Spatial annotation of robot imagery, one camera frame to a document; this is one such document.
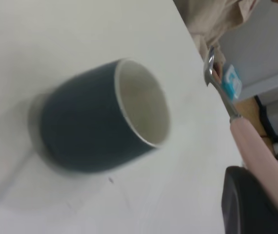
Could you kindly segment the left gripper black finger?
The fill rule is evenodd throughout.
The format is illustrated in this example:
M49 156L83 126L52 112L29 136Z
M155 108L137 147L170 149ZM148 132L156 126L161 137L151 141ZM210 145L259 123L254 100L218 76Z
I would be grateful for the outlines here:
M221 209L227 234L278 234L278 210L245 168L225 171Z

